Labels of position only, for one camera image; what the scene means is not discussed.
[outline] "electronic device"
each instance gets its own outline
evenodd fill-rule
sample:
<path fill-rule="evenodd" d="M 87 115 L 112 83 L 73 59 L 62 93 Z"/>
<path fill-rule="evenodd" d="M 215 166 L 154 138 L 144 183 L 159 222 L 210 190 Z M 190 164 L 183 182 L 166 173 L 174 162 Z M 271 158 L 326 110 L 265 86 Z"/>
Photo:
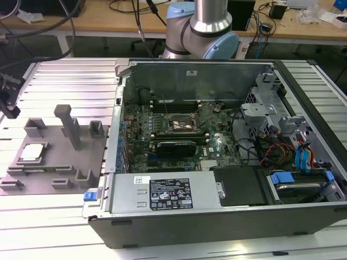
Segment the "electronic device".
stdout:
<path fill-rule="evenodd" d="M 334 2 L 334 7 L 341 11 L 347 9 L 347 0 L 336 0 Z"/>
<path fill-rule="evenodd" d="M 78 0 L 63 0 L 68 12 L 71 12 Z M 86 1 L 82 1 L 77 13 L 73 17 L 78 17 L 82 12 Z M 21 10 L 30 13 L 42 13 L 43 15 L 66 16 L 61 4 L 58 0 L 22 0 Z"/>
<path fill-rule="evenodd" d="M 109 248 L 305 235 L 347 218 L 346 148 L 290 64 L 120 58 L 115 70 L 105 175 L 82 213 Z"/>
<path fill-rule="evenodd" d="M 228 12 L 233 17 L 233 31 L 247 31 L 255 0 L 229 0 Z"/>
<path fill-rule="evenodd" d="M 269 16 L 273 19 L 282 19 L 284 13 L 286 12 L 288 8 L 287 4 L 280 4 L 280 3 L 273 3 L 271 5 Z"/>
<path fill-rule="evenodd" d="M 287 0 L 287 5 L 291 9 L 307 9 L 310 5 L 315 5 L 318 0 Z"/>

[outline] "wire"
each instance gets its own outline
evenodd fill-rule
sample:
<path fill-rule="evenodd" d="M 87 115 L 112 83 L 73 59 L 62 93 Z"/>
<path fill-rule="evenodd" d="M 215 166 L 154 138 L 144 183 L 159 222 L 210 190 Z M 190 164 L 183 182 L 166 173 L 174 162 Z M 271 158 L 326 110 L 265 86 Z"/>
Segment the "wire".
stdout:
<path fill-rule="evenodd" d="M 273 29 L 272 29 L 271 32 L 266 33 L 266 32 L 264 32 L 264 31 L 262 31 L 262 30 L 260 29 L 260 28 L 261 28 L 261 22 L 260 22 L 259 14 L 265 15 L 267 18 L 269 18 L 269 19 L 273 22 L 274 27 L 273 27 Z M 261 37 L 261 35 L 264 35 L 264 36 L 266 37 L 266 38 L 265 38 L 265 45 L 264 45 L 264 47 L 260 48 L 260 50 L 261 50 L 262 52 L 264 52 L 265 48 L 266 48 L 267 45 L 268 45 L 268 39 L 269 39 L 269 37 L 270 37 L 271 35 L 273 35 L 273 34 L 276 32 L 276 30 L 277 30 L 276 21 L 275 21 L 273 18 L 271 18 L 270 16 L 268 16 L 267 14 L 265 14 L 265 13 L 263 13 L 263 12 L 261 12 L 261 11 L 256 11 L 256 10 L 253 11 L 253 13 L 252 13 L 252 18 L 255 19 L 256 32 L 255 32 L 255 35 L 254 35 L 253 40 L 252 40 L 251 43 L 249 44 L 249 49 L 254 50 L 254 49 L 252 48 L 252 46 L 255 45 L 255 39 L 258 37 L 258 39 L 256 40 L 257 43 L 258 43 L 258 42 L 259 42 L 259 38 Z"/>
<path fill-rule="evenodd" d="M 159 18 L 159 20 L 162 21 L 163 25 L 165 25 L 165 27 L 166 27 L 166 23 L 165 23 L 165 21 L 160 17 L 160 15 L 159 15 L 158 13 L 155 13 L 155 15 Z"/>
<path fill-rule="evenodd" d="M 165 4 L 165 3 L 168 3 L 170 2 L 171 0 L 167 0 L 165 2 L 161 2 L 161 3 L 157 3 L 155 5 L 160 5 L 160 4 Z M 112 7 L 112 4 L 114 3 L 118 3 L 118 6 L 116 8 Z M 113 10 L 113 11 L 116 11 L 116 12 L 120 12 L 122 14 L 126 14 L 126 15 L 134 15 L 135 12 L 134 11 L 128 11 L 128 10 L 119 10 L 118 7 L 119 7 L 119 0 L 115 0 L 115 1 L 112 1 L 110 4 L 108 4 L 108 7 Z M 144 7 L 144 8 L 141 8 L 139 10 L 139 12 L 141 14 L 147 14 L 147 13 L 150 13 L 151 12 L 151 9 L 149 7 Z"/>
<path fill-rule="evenodd" d="M 261 4 L 259 7 L 258 7 L 258 10 L 261 11 L 263 10 L 265 7 L 271 7 L 273 4 L 273 1 L 272 2 L 267 2 L 267 3 L 264 3 L 264 4 Z"/>
<path fill-rule="evenodd" d="M 150 154 L 153 154 L 153 155 L 155 155 L 155 156 L 158 156 L 157 154 L 155 154 L 155 153 L 152 153 L 152 152 L 149 152 L 149 151 L 148 151 L 148 153 L 150 153 Z"/>
<path fill-rule="evenodd" d="M 220 95 L 221 95 L 222 93 L 229 93 L 229 94 L 233 95 L 233 96 L 238 100 L 238 102 L 242 102 L 241 99 L 240 99 L 234 92 L 232 92 L 232 91 L 222 91 L 222 92 L 219 92 L 219 93 L 218 93 L 218 96 L 217 96 L 217 98 L 216 98 L 216 101 L 219 101 L 219 100 L 220 100 L 219 97 L 220 97 Z"/>
<path fill-rule="evenodd" d="M 347 70 L 347 66 L 343 68 L 343 70 L 340 72 L 340 74 L 338 74 L 337 78 L 335 79 L 335 83 L 337 83 L 337 81 L 340 79 L 340 77 L 342 76 L 342 74 Z"/>
<path fill-rule="evenodd" d="M 1 16 L 1 17 L 0 17 L 0 21 L 1 21 L 1 20 L 4 20 L 4 19 L 6 19 L 6 18 L 9 18 L 9 17 L 11 17 L 12 15 L 14 15 L 15 13 L 17 13 L 17 12 L 18 12 L 18 9 L 19 9 L 20 6 L 21 6 L 21 4 L 22 4 L 22 0 L 17 0 L 17 4 L 16 4 L 16 6 L 14 7 L 14 9 L 13 9 L 8 15 Z"/>
<path fill-rule="evenodd" d="M 74 22 L 72 21 L 72 18 L 71 18 L 72 12 L 70 14 L 68 13 L 68 10 L 67 10 L 63 0 L 59 0 L 59 2 L 61 4 L 61 6 L 63 7 L 65 13 L 66 13 L 66 17 L 69 17 L 70 22 L 71 22 L 71 27 L 72 27 L 72 43 L 71 43 L 70 48 L 68 49 L 68 51 L 63 53 L 63 54 L 61 54 L 61 55 L 56 55 L 56 56 L 52 56 L 52 57 L 33 57 L 33 58 L 21 60 L 21 61 L 16 61 L 16 62 L 7 64 L 7 65 L 1 66 L 0 67 L 0 71 L 2 71 L 4 69 L 7 69 L 7 68 L 10 68 L 10 67 L 13 67 L 13 66 L 18 66 L 18 65 L 21 65 L 21 64 L 24 64 L 24 63 L 27 63 L 27 62 L 56 61 L 56 60 L 59 60 L 59 59 L 62 59 L 64 57 L 66 57 L 67 55 L 69 55 L 72 52 L 72 50 L 74 48 L 74 45 L 75 45 L 75 38 L 76 38 L 75 25 L 74 25 Z"/>
<path fill-rule="evenodd" d="M 30 32 L 27 32 L 25 34 L 10 34 L 10 35 L 6 35 L 6 38 L 7 39 L 12 39 L 12 38 L 24 38 L 24 37 L 29 37 L 29 36 L 35 36 L 35 35 L 38 35 L 38 34 L 42 34 L 42 33 L 45 33 L 46 31 L 51 31 L 59 26 L 61 26 L 62 24 L 66 23 L 67 21 L 71 20 L 71 18 L 77 13 L 80 5 L 81 5 L 81 2 L 83 0 L 78 0 L 78 2 L 76 3 L 76 6 L 75 8 L 71 11 L 71 13 L 59 22 L 49 26 L 49 27 L 46 27 L 46 28 L 43 28 L 43 29 L 39 29 L 39 30 L 36 30 L 36 31 L 30 31 Z"/>
<path fill-rule="evenodd" d="M 3 24 L 3 22 L 0 21 L 0 24 L 10 33 L 13 34 L 12 31 L 5 25 Z M 20 45 L 32 56 L 34 57 L 35 55 L 22 43 L 21 40 L 18 40 L 18 42 L 20 43 Z"/>
<path fill-rule="evenodd" d="M 132 4 L 132 8 L 133 8 L 134 13 L 135 13 L 135 21 L 136 21 L 137 28 L 139 29 L 140 38 L 141 38 L 142 42 L 145 44 L 146 50 L 147 50 L 148 54 L 150 55 L 150 57 L 154 58 L 152 52 L 149 50 L 149 48 L 146 44 L 146 38 L 145 38 L 145 35 L 144 35 L 142 28 L 141 28 L 140 13 L 139 13 L 139 5 L 140 5 L 139 0 L 137 0 L 137 10 L 135 9 L 134 0 L 131 0 L 131 4 Z"/>

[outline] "wooden desk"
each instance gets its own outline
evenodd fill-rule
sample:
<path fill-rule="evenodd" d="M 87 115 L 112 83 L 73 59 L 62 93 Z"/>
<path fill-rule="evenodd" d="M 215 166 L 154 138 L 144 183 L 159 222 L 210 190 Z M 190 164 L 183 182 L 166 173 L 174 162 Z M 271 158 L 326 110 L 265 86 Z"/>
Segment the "wooden desk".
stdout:
<path fill-rule="evenodd" d="M 262 3 L 269 0 L 257 0 L 255 9 Z M 322 7 L 328 11 L 333 11 L 334 0 L 320 0 Z M 168 4 L 158 6 L 159 14 L 166 17 Z M 121 2 L 120 10 L 132 10 L 130 2 Z M 269 8 L 263 9 L 268 14 Z M 296 44 L 321 44 L 321 45 L 346 45 L 347 30 L 341 30 L 326 22 L 320 24 L 300 24 L 296 20 L 298 10 L 286 11 L 282 20 L 276 20 L 277 29 L 274 35 L 269 38 L 269 42 L 275 43 L 296 43 Z M 141 24 L 147 38 L 165 38 L 166 28 L 153 14 L 141 14 Z M 52 25 L 62 17 L 45 16 L 46 21 L 40 23 L 26 24 L 17 17 L 6 19 L 4 23 L 16 33 L 44 28 Z M 263 22 L 272 23 L 264 15 L 260 15 Z M 138 29 L 133 15 L 126 15 L 115 12 L 108 8 L 105 0 L 87 0 L 83 12 L 78 18 L 74 18 L 76 34 L 78 36 L 99 36 L 99 37 L 139 37 Z M 256 32 L 255 21 L 252 19 L 247 31 L 237 31 L 240 37 L 240 46 L 236 57 L 244 59 L 247 49 Z M 68 50 L 66 36 L 70 36 L 71 26 L 67 22 L 59 28 L 45 34 L 55 35 L 59 41 L 62 52 Z"/>

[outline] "warning label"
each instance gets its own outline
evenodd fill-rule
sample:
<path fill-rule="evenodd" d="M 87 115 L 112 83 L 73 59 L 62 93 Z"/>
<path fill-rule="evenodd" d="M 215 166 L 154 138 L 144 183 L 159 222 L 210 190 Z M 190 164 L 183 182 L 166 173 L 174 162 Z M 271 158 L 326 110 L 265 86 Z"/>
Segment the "warning label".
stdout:
<path fill-rule="evenodd" d="M 151 210 L 192 209 L 189 179 L 150 180 Z"/>

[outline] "white paper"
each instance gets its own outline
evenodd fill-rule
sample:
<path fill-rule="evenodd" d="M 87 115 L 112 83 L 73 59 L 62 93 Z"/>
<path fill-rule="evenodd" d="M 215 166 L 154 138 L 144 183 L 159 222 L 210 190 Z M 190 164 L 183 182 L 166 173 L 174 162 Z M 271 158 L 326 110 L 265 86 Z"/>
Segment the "white paper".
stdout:
<path fill-rule="evenodd" d="M 322 15 L 319 17 L 319 19 L 322 20 L 322 21 L 331 23 L 331 21 L 332 21 L 335 17 L 337 17 L 337 14 L 334 14 L 334 13 L 332 13 L 332 12 L 324 11 L 324 12 L 322 13 Z"/>
<path fill-rule="evenodd" d="M 30 12 L 25 12 L 21 9 L 18 10 L 17 17 L 26 23 L 42 22 L 45 21 L 42 14 L 36 13 L 32 14 Z"/>

